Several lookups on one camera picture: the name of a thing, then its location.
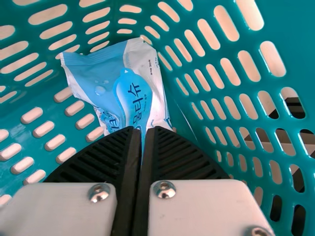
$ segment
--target blue wet wipes pack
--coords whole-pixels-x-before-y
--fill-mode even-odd
[[[171,128],[157,53],[141,38],[87,56],[60,54],[73,95],[94,106],[104,135],[132,125]]]

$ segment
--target black rubber pad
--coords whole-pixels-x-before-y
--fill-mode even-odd
[[[228,178],[211,157],[187,139],[162,127],[149,129],[139,177],[132,236],[147,236],[150,186],[155,181]]]
[[[133,135],[136,140],[131,145]],[[119,197],[125,172],[131,168],[137,175],[140,148],[140,131],[132,126],[121,129],[75,154],[44,182],[107,182],[115,186]]]

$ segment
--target white surface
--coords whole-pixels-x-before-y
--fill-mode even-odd
[[[247,186],[238,180],[170,180],[176,195],[151,186],[148,236],[243,236],[250,226],[273,233]]]
[[[92,203],[95,183],[39,183],[19,190],[0,210],[6,236],[109,236],[116,210],[116,191]]]

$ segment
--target basket slot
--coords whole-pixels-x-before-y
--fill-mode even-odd
[[[37,183],[41,181],[43,178],[45,178],[46,172],[44,170],[37,170],[33,174],[31,174],[29,177],[27,177],[24,181],[23,184],[27,185],[30,183]]]
[[[260,44],[259,48],[271,74],[276,77],[284,76],[286,74],[286,68],[274,43],[264,41]]]
[[[237,41],[240,35],[226,9],[221,5],[216,6],[214,15],[228,40]]]
[[[47,121],[43,123],[41,126],[37,127],[33,131],[33,135],[36,138],[41,138],[48,132],[52,131],[55,128],[55,124],[52,121]]]
[[[88,142],[93,142],[98,139],[102,134],[104,134],[104,129],[102,127],[97,127],[86,135],[86,140]]]
[[[160,17],[153,15],[150,17],[151,20],[156,23],[158,26],[160,26],[162,28],[162,30],[164,31],[169,31],[169,26],[167,25],[167,23],[165,23],[165,21],[163,21]]]
[[[62,164],[63,162],[68,160],[70,157],[72,157],[76,152],[77,150],[73,147],[67,148],[66,150],[64,150],[62,153],[60,153],[57,156],[56,158],[57,163]]]
[[[45,149],[47,151],[52,151],[52,150],[56,149],[57,147],[59,147],[64,142],[65,142],[65,136],[62,134],[59,134],[59,135],[55,136],[54,138],[52,138],[51,140],[49,140],[45,144]]]
[[[31,25],[40,25],[57,17],[63,16],[67,12],[67,9],[68,7],[65,4],[50,7],[29,17],[29,23]]]
[[[19,144],[11,144],[0,152],[0,161],[6,161],[12,156],[18,154],[22,150],[22,146]]]
[[[251,30],[261,30],[264,27],[264,20],[254,0],[236,0],[246,24]]]
[[[253,82],[260,81],[260,73],[249,52],[242,50],[237,54],[237,57],[245,70],[247,77]]]
[[[24,170],[26,170],[28,167],[30,167],[32,164],[34,164],[34,159],[27,156],[23,158],[21,161],[16,163],[14,166],[11,167],[11,172],[13,174],[20,174]]]
[[[170,7],[167,3],[161,1],[158,4],[158,7],[168,15],[174,22],[179,22],[180,18],[179,15],[174,11],[172,7]]]

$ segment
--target oval hole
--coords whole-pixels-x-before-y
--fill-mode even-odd
[[[225,115],[220,103],[215,98],[212,98],[211,102],[212,102],[212,105],[215,108],[218,116],[220,117],[220,119],[223,119],[223,120],[226,119],[226,115]]]
[[[254,0],[236,0],[248,27],[251,30],[261,30],[264,26],[264,20]]]
[[[86,116],[82,117],[76,122],[75,127],[79,130],[84,129],[89,124],[91,124],[94,121],[94,119],[95,117],[92,114],[87,114]]]
[[[264,41],[260,45],[262,54],[268,70],[276,77],[282,77],[286,74],[286,68],[279,55],[279,52],[273,42]]]
[[[18,92],[17,91],[12,91],[8,94],[6,94],[3,97],[0,97],[0,104],[2,104],[3,102],[9,100],[10,98],[14,97]]]
[[[315,159],[315,135],[308,129],[302,129],[299,139],[306,154]]]
[[[282,175],[281,175],[281,170],[279,164],[271,160],[269,162],[270,168],[271,168],[271,176],[272,176],[272,181],[276,184],[281,184],[282,183]]]
[[[254,198],[259,206],[261,206],[263,196],[263,190],[261,187],[257,187],[254,191]]]
[[[40,71],[41,69],[45,68],[45,66],[47,65],[47,63],[42,62],[40,64],[37,64],[36,66],[33,66],[31,69],[28,69],[27,71],[24,71],[23,73],[17,75],[14,78],[14,81],[21,81],[24,80],[25,78],[27,78],[28,76],[36,73],[37,71]]]
[[[20,41],[14,43],[6,48],[1,50],[0,60],[4,60],[14,54],[17,54],[28,47],[29,43],[27,41]]]
[[[240,35],[226,9],[221,5],[216,6],[214,9],[214,15],[225,36],[230,41],[237,41]]]
[[[305,208],[301,205],[296,205],[293,213],[293,221],[291,226],[291,232],[293,236],[303,235],[306,219]]]
[[[29,124],[39,118],[43,114],[43,109],[40,107],[35,107],[31,109],[30,111],[26,112],[24,115],[21,117],[21,122],[23,124]]]
[[[49,76],[51,73],[53,73],[53,70],[48,70],[45,73],[41,74],[40,76],[37,76],[35,79],[32,79],[31,81],[27,82],[25,84],[25,87],[29,87],[32,86],[36,83],[38,83],[39,81],[45,79],[47,76]]]
[[[47,151],[52,151],[52,150],[56,149],[57,147],[59,147],[64,142],[65,142],[65,136],[62,134],[59,134],[59,135],[55,136],[54,138],[52,138],[51,140],[49,140],[45,144],[45,149]]]
[[[275,195],[272,200],[272,206],[270,210],[270,219],[272,221],[279,221],[282,211],[282,199],[279,195]]]
[[[101,48],[104,48],[104,47],[106,47],[108,44],[109,44],[109,41],[106,41],[106,42],[103,42],[103,43],[101,43],[101,44],[98,44],[97,46],[91,48],[90,53],[95,52],[95,51],[97,51],[97,50],[99,50],[99,49],[101,49]]]
[[[75,148],[69,147],[57,156],[56,162],[59,164],[62,164],[63,162],[68,160],[70,157],[72,157],[76,152],[77,150]]]
[[[238,141],[238,139],[237,139],[237,137],[236,137],[236,135],[234,133],[234,130],[231,127],[227,127],[226,131],[227,131],[227,134],[229,135],[230,140],[232,141],[233,145],[235,147],[239,147],[240,146],[240,142]]]
[[[305,191],[304,179],[301,169],[297,165],[290,165],[290,172],[293,178],[293,186],[295,191],[303,193]]]
[[[86,140],[88,142],[93,142],[98,139],[102,134],[104,134],[104,129],[102,127],[97,127],[86,135]]]
[[[10,37],[15,32],[14,26],[0,26],[0,40]]]
[[[254,163],[254,170],[255,170],[255,174],[258,177],[262,177],[262,167],[261,167],[261,162],[257,157],[253,157],[252,161]]]
[[[287,113],[297,119],[305,118],[305,110],[303,104],[296,91],[290,87],[281,90],[281,96]]]
[[[63,90],[61,90],[60,92],[56,93],[54,95],[54,101],[55,102],[63,102],[65,101],[67,98],[72,96],[72,91],[70,87],[66,87]]]
[[[208,104],[207,104],[205,101],[200,101],[200,104],[201,104],[203,110],[205,111],[207,117],[208,117],[210,120],[214,120],[213,114],[212,114],[212,112],[210,111],[210,109],[209,109],[209,107],[208,107]]]
[[[240,133],[242,135],[242,138],[246,144],[246,146],[251,149],[251,150],[255,150],[255,144],[252,140],[252,137],[248,131],[247,128],[244,128],[244,127],[240,127]]]
[[[33,136],[36,138],[41,138],[48,132],[52,131],[54,128],[55,124],[52,121],[46,121],[33,131]]]
[[[160,17],[153,15],[150,18],[154,23],[160,26],[164,31],[169,31],[169,26]]]
[[[230,80],[230,82],[235,86],[239,86],[241,84],[241,80],[238,77],[238,75],[237,75],[232,63],[230,62],[230,60],[227,58],[222,58],[220,60],[220,63],[221,63],[221,66],[222,66],[226,76]]]
[[[31,174],[29,177],[27,177],[23,184],[31,184],[31,183],[37,183],[40,182],[43,178],[45,178],[46,172],[44,170],[37,170],[33,174]]]
[[[194,83],[194,81],[192,80],[192,78],[189,74],[185,74],[185,79],[186,79],[187,83],[189,84],[191,90],[194,93],[199,93],[199,89],[197,88],[196,84]]]
[[[260,81],[260,73],[249,52],[242,50],[238,53],[237,57],[244,68],[247,77],[253,82]]]
[[[105,32],[105,33],[102,33],[98,36],[95,36],[93,38],[91,38],[89,41],[88,41],[88,44],[93,44],[93,43],[96,43],[104,38],[106,38],[107,36],[109,35],[109,32]]]
[[[29,17],[29,23],[31,25],[42,24],[57,17],[63,16],[67,12],[67,9],[68,7],[66,4],[60,4],[57,6],[50,7],[46,10],[37,12],[33,14],[31,17]]]
[[[194,70],[195,76],[197,77],[199,83],[201,84],[202,88],[206,91],[209,92],[211,90],[206,78],[203,76],[202,72],[198,69]]]
[[[136,20],[130,18],[121,18],[118,20],[118,24],[135,25],[136,23]]]
[[[296,152],[287,132],[284,129],[276,129],[276,136],[282,150],[289,156],[295,156]]]
[[[223,83],[222,79],[220,78],[220,75],[218,74],[218,72],[215,69],[215,67],[213,65],[211,65],[211,64],[207,64],[206,69],[207,69],[207,72],[209,73],[211,79],[215,83],[215,85],[219,89],[223,89],[224,88],[224,83]]]
[[[91,12],[89,14],[87,14],[84,18],[83,18],[83,22],[91,22],[91,21],[94,21],[96,19],[99,19],[101,17],[104,17],[106,16],[110,11],[110,7],[106,7],[106,8],[103,8],[101,10],[98,10],[98,11],[95,11],[95,12]]]
[[[276,106],[271,98],[271,96],[269,95],[268,92],[266,91],[260,91],[258,92],[258,99],[259,102],[265,112],[265,115],[267,115],[268,117],[272,118],[272,119],[278,119],[279,118],[279,113],[276,109]]]
[[[206,133],[207,133],[207,135],[208,135],[210,141],[211,141],[212,143],[214,143],[214,144],[217,143],[216,140],[215,140],[215,138],[213,137],[213,135],[212,135],[210,129],[209,129],[208,127],[205,127],[205,130],[206,130]]]
[[[192,61],[191,55],[189,54],[189,52],[187,51],[187,49],[185,48],[185,46],[183,45],[181,40],[175,38],[174,43],[175,43],[176,47],[178,48],[178,50],[183,55],[183,57],[186,59],[186,61],[191,62]]]
[[[246,172],[247,171],[247,163],[246,163],[245,156],[239,154],[238,158],[239,158],[239,164],[240,164],[241,171]]]
[[[188,42],[191,44],[192,48],[195,50],[198,56],[203,57],[205,55],[205,51],[203,50],[201,44],[199,43],[196,36],[189,29],[185,30],[185,37]]]
[[[246,114],[248,115],[248,117],[251,119],[258,119],[258,114],[255,110],[254,105],[252,104],[250,97],[248,97],[248,95],[242,93],[240,95],[240,101],[241,101],[242,106],[243,106]]]
[[[11,167],[11,172],[15,175],[22,173],[34,163],[34,159],[27,156]]]
[[[99,30],[102,30],[102,29],[106,28],[109,25],[109,23],[110,23],[110,21],[105,21],[103,23],[92,26],[92,27],[88,28],[87,31],[85,31],[85,34],[91,34],[91,33],[97,32]]]
[[[9,132],[6,129],[0,129],[0,142],[9,137]]]
[[[179,16],[174,11],[172,7],[170,7],[167,3],[161,1],[158,4],[158,7],[165,12],[166,15],[168,15],[174,22],[179,22]]]
[[[150,34],[152,34],[155,38],[157,39],[160,38],[159,33],[155,29],[153,29],[151,26],[145,26],[144,29]]]
[[[131,13],[140,13],[141,8],[137,6],[132,6],[132,5],[123,5],[121,8],[119,8],[121,12],[131,12]]]
[[[226,139],[224,137],[224,135],[222,134],[222,131],[220,130],[219,127],[215,127],[215,132],[217,133],[217,136],[218,138],[220,139],[220,142],[223,144],[223,145],[227,145],[227,142],[226,142]]]
[[[176,54],[174,53],[173,49],[170,46],[166,45],[165,50],[167,51],[167,53],[170,55],[170,57],[177,66],[182,66],[182,62],[179,60],[179,58],[176,56]]]
[[[163,55],[158,52],[157,53],[159,59],[162,61],[162,63],[165,65],[165,67],[169,70],[169,71],[172,71],[173,68],[171,67],[171,65],[168,63],[168,61],[165,59],[165,57],[163,57]]]
[[[216,151],[216,153],[217,153],[217,159],[218,159],[218,161],[219,161],[219,162],[221,162],[221,161],[222,161],[222,155],[221,155],[221,152]]]
[[[266,131],[262,128],[256,129],[256,136],[258,137],[261,147],[265,149],[267,152],[273,152],[274,148],[268,138]]]
[[[152,45],[152,41],[145,35],[140,35],[140,38],[142,38],[144,41],[146,41],[148,44]]]
[[[182,92],[184,93],[184,95],[188,96],[189,93],[188,93],[187,89],[184,87],[184,85],[182,84],[182,82],[181,82],[178,78],[176,78],[176,82],[177,82],[179,88],[180,88],[180,89],[182,90]]]
[[[58,40],[57,42],[54,42],[52,45],[49,46],[49,50],[56,50],[62,46],[65,46],[71,42],[73,42],[75,39],[76,39],[77,35],[76,34],[73,34],[73,35],[70,35],[66,38],[63,38],[61,40]]]
[[[203,120],[202,114],[200,113],[200,111],[198,110],[198,108],[196,107],[196,105],[193,102],[191,103],[191,107],[192,107],[193,111],[196,113],[196,115],[198,116],[198,118],[200,120]]]
[[[64,113],[66,114],[66,116],[71,117],[71,116],[75,115],[76,113],[78,113],[83,108],[84,108],[84,102],[83,101],[76,101],[72,105],[68,106],[65,109]]]
[[[64,22],[60,25],[57,25],[55,27],[52,27],[50,29],[45,30],[43,33],[40,34],[41,39],[47,39],[51,38],[53,36],[56,36],[60,33],[66,32],[72,27],[73,23],[71,21]]]
[[[26,64],[36,60],[38,58],[39,54],[38,53],[32,53],[29,54],[19,60],[16,60],[15,62],[5,66],[4,68],[1,69],[2,74],[8,74],[11,73],[12,71],[15,71],[22,66],[25,66]]]
[[[207,43],[213,50],[218,50],[220,48],[220,43],[209,26],[208,22],[204,19],[198,21],[198,28],[201,31],[202,35],[205,37]]]
[[[191,11],[193,8],[191,0],[177,0],[183,8],[185,8],[187,11]]]
[[[233,160],[233,156],[231,153],[227,152],[226,153],[226,160],[227,160],[227,164],[230,166],[230,167],[233,167],[234,166],[234,160]]]
[[[104,2],[106,0],[80,0],[79,6],[80,7],[87,7],[87,6],[92,6],[94,4]]]
[[[226,104],[226,107],[228,108],[229,112],[233,116],[234,119],[240,119],[241,114],[239,113],[234,101],[229,96],[224,97],[224,102]]]
[[[18,154],[22,150],[22,146],[19,144],[11,144],[4,150],[0,151],[0,161],[6,161],[12,156]]]

